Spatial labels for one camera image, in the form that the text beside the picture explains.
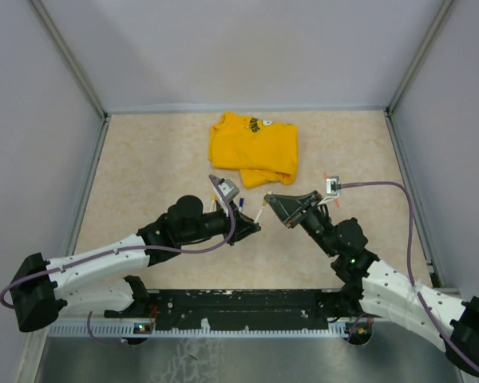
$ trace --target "gray wall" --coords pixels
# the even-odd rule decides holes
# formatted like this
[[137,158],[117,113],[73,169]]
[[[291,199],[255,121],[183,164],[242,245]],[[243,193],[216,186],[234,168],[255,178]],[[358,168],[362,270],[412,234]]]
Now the gray wall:
[[44,0],[110,112],[381,108],[441,0]]
[[395,121],[444,279],[479,296],[479,0],[455,6]]
[[[26,1],[0,1],[0,290],[21,261],[61,254],[100,121]],[[0,306],[0,383],[24,335]]]

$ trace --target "folded shirt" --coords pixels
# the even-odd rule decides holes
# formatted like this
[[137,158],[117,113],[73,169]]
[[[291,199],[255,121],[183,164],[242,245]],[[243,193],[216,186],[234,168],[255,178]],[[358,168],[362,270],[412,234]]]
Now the folded shirt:
[[296,126],[226,112],[211,128],[208,158],[215,168],[238,169],[246,188],[292,184],[298,168]]

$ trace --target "metal frame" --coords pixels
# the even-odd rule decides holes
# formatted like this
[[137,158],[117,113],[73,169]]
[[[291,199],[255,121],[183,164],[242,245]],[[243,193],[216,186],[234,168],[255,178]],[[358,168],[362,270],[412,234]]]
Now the metal frame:
[[[67,254],[72,254],[76,247],[77,237],[80,233],[81,224],[83,222],[85,209],[89,200],[90,191],[92,188],[93,180],[96,175],[97,165],[101,156],[101,151],[105,143],[106,133],[108,132],[110,117],[105,111],[99,96],[95,88],[92,86],[88,76],[83,68],[79,65],[73,51],[69,48],[65,39],[62,37],[59,29],[57,28],[52,17],[49,15],[48,10],[43,4],[42,0],[27,0],[31,5],[31,9],[38,17],[40,23],[45,28],[49,38],[52,40],[55,48],[60,53],[68,70],[73,74],[75,81],[84,93],[85,97],[91,103],[98,116],[102,120],[101,131],[97,136],[96,146],[94,149],[93,157],[89,163],[89,167],[86,169],[85,183],[81,189],[79,202],[73,215],[73,222],[68,237],[65,241],[65,249]],[[410,194],[414,200],[415,205],[415,223],[420,236],[424,255],[428,264],[435,266],[438,274],[441,274],[441,268],[435,257],[433,256],[434,247],[430,236],[430,231],[425,218],[425,212],[421,205],[416,183],[412,177],[410,165],[407,160],[404,145],[402,144],[401,137],[399,135],[398,128],[393,120],[393,115],[396,113],[398,106],[401,104],[403,97],[405,96],[408,88],[411,86],[413,79],[418,74],[418,70],[421,68],[422,63],[425,61],[434,41],[443,29],[444,24],[451,15],[452,9],[456,0],[444,0],[441,4],[440,10],[437,12],[435,19],[433,20],[430,28],[428,29],[418,51],[416,52],[414,59],[411,61],[409,68],[406,71],[405,76],[402,79],[401,84],[398,86],[390,104],[386,107],[385,118],[387,128],[389,130],[390,138],[394,146],[394,151],[398,160],[398,165],[402,174],[403,181],[408,187]],[[326,292],[334,292],[335,289],[328,289]],[[440,291],[447,294],[457,294],[456,289],[440,289]],[[27,335],[26,343],[23,348],[22,357],[18,364],[18,369],[13,381],[27,382],[34,381],[36,372],[41,361],[41,355],[46,342],[46,338],[49,334],[49,329],[40,330],[35,333]],[[471,378],[468,375],[462,374],[463,378]]]
[[45,28],[49,38],[52,43],[55,45],[55,48],[60,53],[62,59],[67,65],[71,74],[73,74],[74,80],[77,82],[81,91],[85,94],[89,102],[94,107],[94,110],[101,119],[106,118],[106,112],[103,108],[103,105],[97,95],[96,90],[92,86],[89,78],[85,74],[83,68],[78,64],[77,59],[74,56],[73,51],[69,48],[61,33],[59,32],[55,22],[52,17],[49,15],[48,10],[41,0],[27,0],[32,11],[38,17],[39,22]]
[[392,100],[386,109],[389,116],[393,116],[396,110],[398,110],[402,98],[405,96],[406,91],[411,86],[415,76],[417,76],[418,70],[421,68],[422,63],[427,58],[433,43],[449,19],[456,1],[457,0],[444,0],[444,2],[441,4],[440,10],[438,10],[437,15],[431,23],[430,28],[428,29],[424,39],[421,42],[421,45],[419,46],[414,58],[410,63],[410,66],[406,70],[406,74],[403,77],[401,84],[399,84],[396,93],[392,97]]
[[109,130],[110,125],[110,116],[105,117],[99,135],[97,136],[96,145],[94,146],[93,157],[89,163],[88,168],[85,172],[85,180],[83,188],[80,191],[80,197],[78,198],[78,203],[76,210],[73,215],[73,222],[71,223],[71,228],[69,229],[68,237],[65,241],[65,255],[71,255],[77,246],[78,235],[80,234],[81,224],[83,223],[83,217],[85,215],[85,209],[87,208],[87,203],[89,202],[90,191],[93,186],[94,177],[96,176],[97,165],[101,157],[101,152],[105,146],[106,133]]
[[433,240],[430,235],[429,225],[426,220],[425,209],[422,206],[421,199],[418,194],[418,189],[416,187],[416,182],[410,170],[408,157],[406,156],[404,146],[401,142],[401,136],[399,134],[399,131],[389,111],[386,110],[384,113],[385,113],[386,126],[389,130],[390,139],[392,140],[392,146],[394,147],[394,153],[398,161],[399,171],[401,172],[403,183],[408,189],[408,192],[410,193],[412,200],[414,202],[415,227],[417,228],[417,233],[418,233],[419,239],[421,240],[422,251],[424,252],[424,257],[426,258],[426,262],[428,263],[428,266],[431,267],[430,271],[431,271],[432,277],[433,277],[433,273],[435,273],[437,277],[437,280],[433,281],[433,284],[440,286],[441,285],[440,276],[443,275],[442,273],[443,269],[440,263],[438,262],[437,257],[434,256],[436,254],[436,251],[433,245]]

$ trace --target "beige floor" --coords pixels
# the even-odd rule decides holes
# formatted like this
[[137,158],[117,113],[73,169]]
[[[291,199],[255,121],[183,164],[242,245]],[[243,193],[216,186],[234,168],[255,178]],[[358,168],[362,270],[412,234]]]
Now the beige floor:
[[[197,195],[208,209],[208,174],[231,178],[245,197],[244,211],[255,216],[268,190],[301,195],[324,192],[323,173],[343,182],[401,181],[382,112],[245,113],[291,122],[299,128],[299,173],[290,186],[269,184],[245,190],[236,171],[214,169],[207,159],[208,132],[219,113],[114,116],[85,213],[77,252],[104,246],[151,223],[176,200]],[[357,217],[368,249],[406,272],[408,209],[396,188],[350,189],[331,205],[334,222]],[[133,272],[148,288],[331,288],[342,282],[331,259],[297,227],[286,229],[265,209],[263,230],[234,247],[206,255],[179,255]],[[200,247],[209,246],[213,239]],[[414,273],[430,284],[418,239]]]

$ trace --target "white robotic arm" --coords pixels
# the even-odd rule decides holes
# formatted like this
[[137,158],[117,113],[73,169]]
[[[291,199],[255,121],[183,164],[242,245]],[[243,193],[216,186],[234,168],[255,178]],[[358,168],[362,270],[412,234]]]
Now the white robotic arm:
[[[385,184],[402,189],[409,202],[410,277],[366,249],[368,241],[357,219],[334,225],[326,208],[326,202],[337,198],[342,188]],[[341,185],[338,177],[331,177],[327,179],[324,198],[313,191],[301,196],[272,194],[264,199],[286,227],[301,226],[328,256],[337,257],[331,267],[345,282],[341,293],[350,305],[351,314],[389,319],[435,344],[457,367],[479,377],[479,298],[464,302],[414,281],[410,268],[413,208],[402,185],[393,182]]]
[[[233,245],[260,231],[260,225],[232,201],[239,193],[233,182],[210,178],[219,201],[216,211],[203,213],[200,199],[186,195],[156,222],[119,242],[64,258],[44,260],[40,253],[27,257],[13,282],[0,294],[2,304],[15,310],[19,329],[41,329],[59,314],[108,311],[111,315],[140,315],[149,300],[140,278],[129,276],[110,284],[100,284],[99,280],[150,267],[181,253],[202,254],[225,243]],[[216,235],[224,240],[208,249],[181,248]],[[13,305],[5,300],[9,290]]]

